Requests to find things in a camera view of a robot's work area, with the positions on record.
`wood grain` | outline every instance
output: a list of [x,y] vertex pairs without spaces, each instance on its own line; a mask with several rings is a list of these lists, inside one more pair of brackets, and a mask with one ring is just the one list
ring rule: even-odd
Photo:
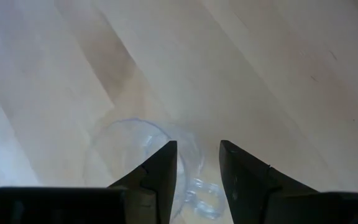
[[86,185],[92,141],[131,117],[195,133],[207,182],[228,139],[358,191],[358,0],[0,0],[0,186]]

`glass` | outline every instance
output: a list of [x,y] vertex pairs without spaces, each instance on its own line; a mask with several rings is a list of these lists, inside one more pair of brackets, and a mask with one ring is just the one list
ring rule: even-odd
[[[171,220],[184,204],[202,217],[215,219],[224,210],[224,193],[215,184],[196,179],[204,164],[204,156],[194,135],[173,124],[157,125],[137,118],[113,122],[94,140],[87,152],[84,180],[88,187],[107,187],[135,169],[169,140],[178,143],[177,184]],[[204,191],[218,198],[211,206],[197,197]]]

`light wood surface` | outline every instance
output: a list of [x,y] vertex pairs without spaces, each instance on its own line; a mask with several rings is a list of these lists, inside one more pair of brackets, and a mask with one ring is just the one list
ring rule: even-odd
[[92,140],[131,117],[195,133],[208,182],[228,139],[358,191],[358,0],[0,0],[0,186],[83,186]]

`transparent plastic cup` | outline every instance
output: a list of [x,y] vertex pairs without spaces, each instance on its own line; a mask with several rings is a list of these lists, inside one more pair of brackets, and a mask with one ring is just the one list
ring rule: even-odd
[[[204,156],[194,135],[172,124],[155,124],[137,118],[113,122],[94,140],[86,155],[84,180],[88,187],[107,187],[135,169],[169,140],[178,143],[177,184],[171,220],[185,204],[209,219],[221,216],[224,193],[215,184],[197,179],[204,164]],[[218,200],[211,206],[197,197],[204,191]]]

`wooden floor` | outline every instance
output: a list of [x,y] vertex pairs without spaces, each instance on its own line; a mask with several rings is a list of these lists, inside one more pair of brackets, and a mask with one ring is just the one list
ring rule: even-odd
[[0,0],[0,186],[83,186],[131,117],[197,134],[209,182],[228,139],[358,191],[358,0]]

